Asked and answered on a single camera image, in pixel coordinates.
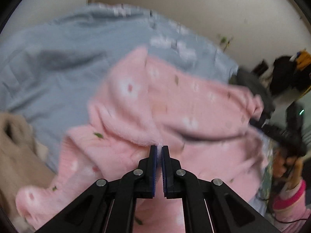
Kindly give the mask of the person right hand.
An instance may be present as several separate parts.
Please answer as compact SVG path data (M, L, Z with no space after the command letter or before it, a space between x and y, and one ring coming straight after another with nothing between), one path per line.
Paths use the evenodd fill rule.
M279 151L273 158L273 177L283 179L287 189L292 190L302 180L303 160L297 157L285 158Z

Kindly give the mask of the pink sleeve right forearm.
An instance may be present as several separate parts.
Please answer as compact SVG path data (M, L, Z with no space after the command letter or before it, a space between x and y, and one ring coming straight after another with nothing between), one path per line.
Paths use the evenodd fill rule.
M299 232L310 216L305 204L306 183L302 179L292 190L285 184L273 200L274 226L280 232Z

